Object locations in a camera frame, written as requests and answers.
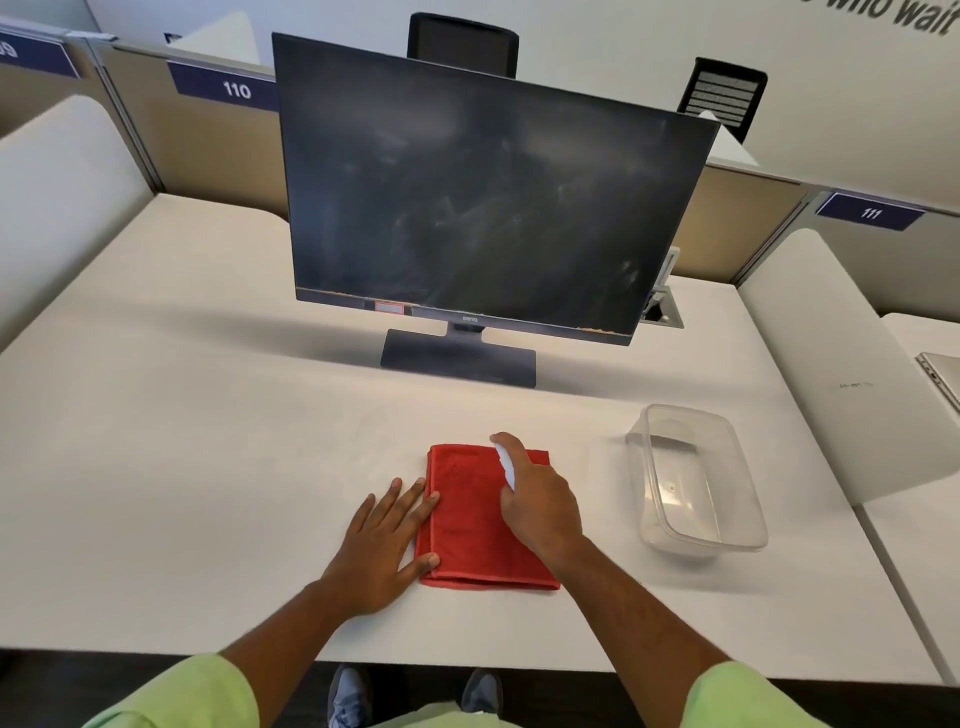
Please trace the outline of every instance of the monitor stand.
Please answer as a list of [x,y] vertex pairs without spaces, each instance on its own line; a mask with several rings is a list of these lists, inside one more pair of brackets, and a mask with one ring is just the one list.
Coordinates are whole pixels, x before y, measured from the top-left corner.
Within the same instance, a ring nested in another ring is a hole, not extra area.
[[537,386],[537,353],[485,344],[483,327],[446,325],[446,336],[391,328],[380,356],[384,369],[456,376],[515,387]]

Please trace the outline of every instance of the floor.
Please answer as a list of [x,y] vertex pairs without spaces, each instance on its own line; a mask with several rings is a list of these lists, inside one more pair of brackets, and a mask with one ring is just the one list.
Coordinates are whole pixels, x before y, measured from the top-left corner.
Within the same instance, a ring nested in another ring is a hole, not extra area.
[[[0,652],[0,726],[80,728],[180,658],[68,652]],[[277,728],[323,728],[335,665],[317,663]],[[378,720],[459,696],[470,670],[371,666]],[[504,718],[524,728],[641,726],[616,676],[502,670]],[[960,689],[785,680],[778,687],[833,728],[960,725]]]

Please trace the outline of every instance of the left hand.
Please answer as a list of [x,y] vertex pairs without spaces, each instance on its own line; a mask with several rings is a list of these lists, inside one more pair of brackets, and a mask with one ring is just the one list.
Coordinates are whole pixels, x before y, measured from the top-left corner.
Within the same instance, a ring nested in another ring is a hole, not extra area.
[[344,619],[379,612],[440,565],[440,556],[425,553],[400,569],[407,546],[440,499],[434,492],[414,508],[425,481],[420,478],[403,495],[402,484],[400,478],[394,478],[378,503],[373,494],[367,496],[320,579],[329,587]]

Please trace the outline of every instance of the desk number sign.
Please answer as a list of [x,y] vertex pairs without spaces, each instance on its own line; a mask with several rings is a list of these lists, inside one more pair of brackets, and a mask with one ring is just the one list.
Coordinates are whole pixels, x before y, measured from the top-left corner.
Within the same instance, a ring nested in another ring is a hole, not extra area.
[[0,63],[79,79],[63,43],[0,31]]
[[167,61],[177,93],[222,104],[277,111],[276,83],[242,73]]
[[892,205],[880,200],[834,192],[820,206],[817,214],[832,217],[834,220],[846,220],[873,228],[903,232],[922,218],[924,211],[915,207]]

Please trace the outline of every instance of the folded red towel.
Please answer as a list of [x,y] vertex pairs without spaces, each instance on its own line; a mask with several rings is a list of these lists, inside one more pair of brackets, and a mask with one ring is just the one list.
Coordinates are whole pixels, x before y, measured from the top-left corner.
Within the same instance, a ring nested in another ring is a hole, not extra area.
[[[549,465],[543,450],[530,459]],[[507,484],[493,448],[435,445],[427,455],[424,497],[440,502],[417,534],[416,553],[440,554],[440,565],[420,581],[448,589],[560,589],[543,562],[514,536],[500,514]]]

